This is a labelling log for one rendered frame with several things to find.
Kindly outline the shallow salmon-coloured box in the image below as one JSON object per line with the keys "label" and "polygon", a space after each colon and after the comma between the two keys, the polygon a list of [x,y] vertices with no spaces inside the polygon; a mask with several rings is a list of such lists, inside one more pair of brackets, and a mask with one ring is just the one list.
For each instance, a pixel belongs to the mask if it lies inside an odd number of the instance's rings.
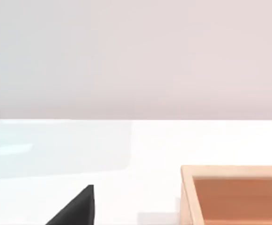
{"label": "shallow salmon-coloured box", "polygon": [[272,225],[272,165],[181,166],[179,225]]}

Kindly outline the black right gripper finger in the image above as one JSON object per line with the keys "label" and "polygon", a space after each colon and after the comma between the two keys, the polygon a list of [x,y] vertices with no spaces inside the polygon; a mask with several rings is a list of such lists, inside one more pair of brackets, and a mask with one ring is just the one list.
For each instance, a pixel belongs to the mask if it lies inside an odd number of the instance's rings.
{"label": "black right gripper finger", "polygon": [[94,223],[94,185],[88,185],[45,225],[94,225]]}

